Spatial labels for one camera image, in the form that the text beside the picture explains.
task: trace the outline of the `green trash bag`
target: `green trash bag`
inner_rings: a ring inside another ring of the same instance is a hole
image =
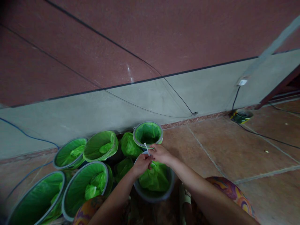
[[[100,173],[105,175],[104,181],[102,178],[98,177]],[[96,195],[95,188],[93,192],[92,189],[87,190],[87,186],[103,185],[103,182],[104,187],[101,189],[102,192],[99,191],[99,195],[108,197],[113,187],[113,173],[111,168],[103,162],[92,162],[78,170],[71,179],[69,186],[65,191],[66,193],[64,195],[62,204],[62,212],[64,217],[68,221],[73,221],[78,209],[87,201],[87,192],[90,191],[89,196]]]
[[[88,162],[105,161],[118,150],[119,142],[112,131],[103,131],[95,134],[83,151],[83,158]]]
[[[60,217],[63,193],[68,181],[62,171],[55,171],[42,178],[20,200],[7,224],[47,224]]]
[[[136,159],[143,153],[142,149],[134,142],[132,133],[125,133],[121,139],[121,149],[126,157]]]
[[[137,144],[147,145],[156,143],[162,136],[162,129],[154,122],[145,122],[134,131]]]
[[[91,179],[91,184],[87,185],[85,189],[85,200],[89,200],[102,194],[106,184],[106,176],[106,172],[94,175]]]
[[[170,184],[167,179],[168,167],[159,162],[151,164],[151,170],[147,169],[138,179],[142,188],[150,191],[165,192],[169,189]]]
[[[77,169],[84,162],[81,154],[86,144],[87,140],[82,137],[67,143],[57,152],[54,159],[54,167],[57,169]]]
[[[133,162],[130,158],[126,158],[119,162],[115,167],[116,172],[116,182],[120,182],[120,180],[125,176],[126,173],[133,167]]]

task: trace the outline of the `hand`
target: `hand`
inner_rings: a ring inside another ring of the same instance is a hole
[[[147,154],[140,154],[137,161],[132,167],[132,171],[136,178],[140,177],[147,169],[151,169],[152,157]]]
[[[150,148],[154,148],[148,149],[148,152],[153,156],[154,161],[159,161],[160,163],[164,163],[169,166],[170,161],[174,158],[174,156],[168,152],[164,146],[153,144],[150,145]]]

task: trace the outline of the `bucket rim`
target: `bucket rim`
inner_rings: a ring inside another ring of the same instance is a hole
[[[92,164],[95,164],[95,163],[103,165],[104,168],[105,168],[105,170],[106,170],[106,172],[107,172],[105,187],[104,187],[104,190],[103,190],[103,192],[102,192],[101,195],[104,195],[104,192],[106,191],[106,187],[107,187],[107,184],[108,184],[109,171],[108,171],[108,168],[107,168],[107,166],[106,166],[105,163],[103,163],[103,162],[101,162],[101,161],[90,162],[90,163],[84,165],[82,168],[80,168],[80,169],[74,174],[74,176],[71,178],[71,180],[69,181],[69,183],[68,183],[68,185],[67,185],[67,187],[66,187],[66,189],[65,189],[65,192],[64,192],[64,194],[63,194],[63,197],[62,197],[62,214],[63,214],[63,217],[64,217],[67,221],[69,221],[69,222],[73,222],[73,220],[74,220],[74,217],[70,217],[70,216],[66,213],[66,211],[65,211],[65,200],[66,200],[67,193],[68,193],[68,191],[69,191],[69,189],[70,189],[70,186],[71,186],[71,184],[73,183],[73,181],[75,180],[75,178],[78,176],[78,174],[80,173],[80,171],[82,171],[84,168],[86,168],[86,167],[88,167],[88,166],[90,166],[90,165],[92,165]]]
[[[57,159],[57,156],[58,156],[58,154],[60,153],[60,151],[66,146],[66,145],[68,145],[69,143],[71,143],[72,141],[75,141],[75,140],[77,140],[77,139],[85,139],[86,140],[86,142],[88,142],[88,139],[86,138],[86,137],[77,137],[77,138],[74,138],[74,139],[72,139],[72,140],[70,140],[69,142],[67,142],[66,144],[64,144],[64,146],[62,146],[58,151],[57,151],[57,153],[56,153],[56,155],[55,155],[55,157],[54,157],[54,160],[53,160],[53,166],[54,166],[54,168],[56,168],[56,169],[66,169],[66,168],[69,168],[70,166],[72,166],[73,164],[75,164],[75,163],[77,163],[77,162],[79,162],[80,160],[81,160],[81,157],[83,158],[83,152],[73,161],[73,162],[71,162],[70,164],[68,164],[68,165],[65,165],[65,166],[63,166],[63,167],[60,167],[60,166],[58,166],[58,165],[56,165],[56,159]]]
[[[111,131],[111,130],[100,131],[100,132],[94,134],[93,136],[91,136],[91,138],[90,138],[89,140],[91,140],[91,139],[92,139],[93,137],[95,137],[97,134],[103,133],[103,132],[113,132],[113,133],[116,135],[116,133],[115,133],[114,131]],[[115,143],[112,145],[112,148],[111,148],[111,149],[115,148],[116,145],[117,145],[117,147],[119,148],[119,141],[118,141],[117,135],[116,135],[116,141],[115,141]],[[99,157],[99,158],[96,158],[96,159],[89,159],[89,158],[85,155],[85,153],[84,153],[86,147],[87,147],[87,146],[84,147],[84,150],[83,150],[83,152],[82,152],[82,156],[83,156],[84,160],[87,161],[87,162],[89,162],[89,163],[92,163],[92,162],[98,162],[99,159],[102,158],[102,157],[105,158],[105,159],[104,159],[104,160],[101,160],[101,162],[102,162],[102,161],[106,161],[108,158],[111,157],[111,156],[107,157],[107,155],[109,155],[109,151],[111,150],[111,149],[110,149],[107,153],[105,153],[103,156],[101,156],[101,157]]]
[[[135,142],[139,147],[142,147],[142,148],[145,148],[145,145],[144,145],[144,143],[140,143],[140,142],[136,139],[136,137],[135,137],[135,132],[136,132],[137,128],[138,128],[140,125],[144,124],[144,123],[155,123],[155,122],[153,122],[153,121],[145,121],[145,122],[140,123],[139,125],[137,125],[137,126],[133,129],[133,140],[134,140],[134,142]],[[163,139],[163,129],[162,129],[162,127],[161,127],[159,124],[157,124],[157,123],[155,123],[155,124],[159,126],[160,130],[162,131],[162,134],[161,134],[161,136],[159,137],[159,139],[157,140],[157,142],[152,143],[152,144],[158,144],[158,143],[160,143],[160,142],[162,141],[162,139]]]
[[[46,176],[44,176],[43,178],[41,178],[38,182],[36,182],[24,195],[23,197],[17,202],[17,204],[15,204],[12,212],[10,213],[8,219],[6,220],[6,223],[5,225],[9,225],[9,222],[12,218],[12,215],[13,213],[15,212],[15,210],[17,209],[17,207],[19,206],[19,204],[21,203],[21,201],[40,183],[42,182],[44,179],[46,179],[47,177],[49,176],[52,176],[53,174],[55,173],[59,173],[61,174],[62,176],[62,188],[59,190],[59,193],[58,193],[58,196],[57,198],[55,199],[54,203],[50,206],[50,208],[47,210],[47,212],[34,224],[34,225],[38,225],[38,224],[41,224],[41,222],[49,215],[49,213],[51,212],[51,210],[54,208],[54,206],[57,204],[57,202],[59,201],[59,197],[62,196],[62,192],[64,191],[64,186],[65,186],[65,183],[66,183],[66,175],[63,171],[54,171],[54,172],[51,172],[49,174],[47,174]]]
[[[163,196],[161,196],[160,198],[151,198],[151,197],[148,197],[148,196],[146,196],[146,195],[144,195],[141,191],[140,191],[140,189],[138,189],[138,188],[136,188],[136,186],[137,186],[137,183],[139,182],[138,181],[138,179],[134,182],[134,188],[135,188],[135,190],[137,191],[137,193],[138,193],[138,195],[142,198],[142,199],[144,199],[145,201],[147,201],[147,202],[149,202],[149,203],[157,203],[157,202],[161,202],[161,201],[163,201],[163,200],[166,200],[166,199],[168,199],[169,197],[170,197],[170,195],[171,195],[171,193],[172,193],[172,191],[173,191],[173,189],[174,189],[174,185],[175,185],[175,172],[170,168],[170,167],[168,167],[169,169],[170,169],[170,174],[171,174],[171,180],[170,180],[170,187],[169,187],[169,189],[166,191],[166,193],[163,195]]]
[[[251,117],[254,116],[254,114],[250,110],[247,110],[247,109],[237,109],[236,112],[239,116],[245,117],[245,118],[251,118]],[[239,114],[239,113],[242,113],[242,112],[245,112],[245,113],[249,114],[249,116],[244,116],[244,115]]]

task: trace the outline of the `black cable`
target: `black cable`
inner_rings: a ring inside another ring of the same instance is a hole
[[[294,146],[294,145],[291,145],[291,144],[288,144],[288,143],[285,143],[285,142],[282,142],[282,141],[273,139],[273,138],[271,138],[271,137],[267,137],[267,136],[264,136],[264,135],[261,135],[261,134],[252,132],[252,131],[250,131],[250,130],[247,130],[247,129],[246,129],[245,127],[243,127],[242,125],[240,125],[240,124],[238,124],[238,125],[239,125],[241,128],[243,128],[245,131],[250,132],[250,133],[252,133],[252,134],[256,134],[256,135],[262,136],[262,137],[264,137],[264,138],[268,138],[268,139],[271,139],[271,140],[273,140],[273,141],[277,141],[277,142],[279,142],[279,143],[282,143],[282,144],[285,144],[285,145],[288,145],[288,146],[291,146],[291,147],[300,149],[300,147],[297,147],[297,146]]]
[[[234,101],[233,101],[233,104],[232,104],[232,114],[233,114],[233,110],[234,110],[235,100],[237,99],[238,92],[239,92],[240,88],[241,88],[241,86],[238,87],[238,89],[237,89],[237,94],[235,95],[235,98],[234,98]]]
[[[154,114],[161,115],[161,116],[172,117],[172,118],[186,119],[186,118],[190,118],[191,116],[193,116],[193,114],[191,114],[191,115],[188,116],[188,117],[175,117],[175,116],[164,115],[164,114],[160,114],[160,113],[153,112],[153,111],[150,111],[150,110],[148,110],[148,109],[142,108],[142,107],[137,106],[137,105],[135,105],[135,104],[133,104],[133,103],[131,103],[131,102],[128,102],[128,101],[126,101],[125,99],[120,98],[120,97],[118,97],[117,95],[112,94],[111,92],[105,90],[103,87],[101,87],[101,86],[98,85],[97,83],[94,83],[93,81],[89,80],[89,79],[86,78],[84,75],[81,75],[81,74],[78,73],[77,71],[73,70],[72,68],[70,68],[70,67],[67,66],[66,64],[62,63],[61,61],[59,61],[58,59],[56,59],[55,57],[53,57],[53,56],[50,55],[49,53],[47,53],[47,52],[45,52],[44,50],[40,49],[40,48],[39,48],[38,46],[36,46],[35,44],[33,44],[33,43],[31,43],[30,41],[28,41],[28,40],[26,40],[25,38],[23,38],[21,35],[19,35],[19,34],[16,33],[15,31],[11,30],[10,28],[6,27],[6,26],[3,25],[3,24],[0,24],[0,25],[1,25],[2,27],[6,28],[7,30],[9,30],[10,32],[14,33],[15,35],[17,35],[19,38],[21,38],[22,40],[24,40],[24,41],[27,42],[28,44],[30,44],[30,45],[32,45],[33,47],[35,47],[36,49],[38,49],[38,50],[41,51],[42,53],[46,54],[48,57],[54,59],[56,62],[58,62],[58,63],[60,63],[61,65],[65,66],[66,68],[68,68],[68,69],[71,70],[72,72],[76,73],[78,76],[80,76],[80,77],[83,78],[84,80],[88,81],[89,83],[91,83],[91,84],[97,86],[97,87],[100,88],[101,90],[106,91],[107,93],[113,95],[114,97],[116,97],[116,98],[118,98],[118,99],[120,99],[120,100],[122,100],[122,101],[124,101],[124,102],[126,102],[126,103],[128,103],[128,104],[130,104],[130,105],[133,105],[133,106],[135,106],[135,107],[138,107],[138,108],[140,108],[140,109],[142,109],[142,110],[145,110],[145,111],[147,111],[147,112],[150,112],[150,113],[154,113]]]
[[[239,90],[240,90],[240,87],[241,87],[241,86],[238,87],[237,94],[235,95],[235,99],[234,99],[234,102],[233,102],[233,104],[232,104],[232,114],[233,114],[234,103],[235,103],[235,100],[237,99],[237,96],[238,96],[238,92],[239,92]],[[279,143],[282,143],[282,144],[285,144],[285,145],[288,145],[288,146],[291,146],[291,147],[300,149],[300,147],[297,147],[297,146],[294,146],[294,145],[291,145],[291,144],[288,144],[288,143],[285,143],[285,142],[276,140],[276,139],[271,138],[271,137],[264,136],[264,135],[262,135],[262,134],[258,134],[258,133],[252,132],[252,131],[246,129],[245,127],[243,127],[242,125],[240,125],[239,123],[237,123],[237,122],[235,122],[235,123],[236,123],[237,125],[239,125],[241,128],[243,128],[245,131],[249,132],[249,133],[256,134],[256,135],[258,135],[258,136],[262,136],[262,137],[264,137],[264,138],[268,138],[268,139],[271,139],[271,140],[273,140],[273,141],[277,141],[277,142],[279,142]]]
[[[80,23],[81,25],[85,26],[86,28],[90,29],[91,31],[95,32],[96,34],[100,35],[101,37],[103,37],[104,39],[108,40],[109,42],[113,43],[114,45],[118,46],[119,48],[123,49],[124,51],[126,51],[127,53],[129,53],[130,55],[134,56],[135,58],[141,60],[142,62],[144,62],[145,64],[147,64],[148,66],[150,66],[152,69],[154,69],[162,78],[165,79],[165,81],[170,85],[170,83],[167,81],[167,79],[155,68],[153,67],[151,64],[149,64],[148,62],[146,62],[145,60],[143,60],[142,58],[140,58],[139,56],[137,56],[136,54],[132,53],[131,51],[129,51],[128,49],[124,48],[123,46],[121,46],[120,44],[116,43],[115,41],[113,41],[112,39],[110,39],[109,37],[105,36],[104,34],[100,33],[99,31],[95,30],[94,28],[92,28],[91,26],[89,26],[88,24],[86,24],[85,22],[83,22],[82,20],[80,20],[79,18],[75,17],[74,15],[72,15],[71,13],[69,13],[68,11],[66,11],[65,9],[61,8],[60,6],[54,4],[53,2],[49,1],[49,0],[45,0],[47,3],[49,3],[51,6],[53,6],[54,8],[56,8],[57,10],[61,11],[62,13],[66,14],[68,17],[74,19],[75,21],[77,21],[78,23]],[[177,91],[175,91],[175,89],[172,87],[172,85],[170,85],[170,87],[173,89],[173,91],[180,97],[180,99],[184,102],[184,104],[187,106],[187,108],[189,109],[189,111],[191,112],[191,114],[195,114],[192,113],[191,109],[188,107],[188,105],[186,104],[186,102],[182,99],[182,97],[177,93]]]
[[[281,110],[281,111],[284,111],[284,112],[288,112],[288,113],[294,113],[294,114],[299,114],[299,115],[300,115],[300,113],[299,113],[299,112],[292,112],[292,111],[288,111],[288,110],[280,109],[280,108],[278,108],[278,107],[276,107],[276,106],[272,105],[270,102],[268,102],[268,104],[269,104],[270,106],[272,106],[273,108],[277,109],[277,110]]]

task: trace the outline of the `person's right hand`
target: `person's right hand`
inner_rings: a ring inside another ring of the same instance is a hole
[[[150,145],[150,148],[154,148],[148,149],[148,152],[153,156],[154,161],[158,161],[169,166],[170,161],[174,158],[174,156],[170,152],[168,152],[168,150],[165,149],[164,146],[153,144]]]

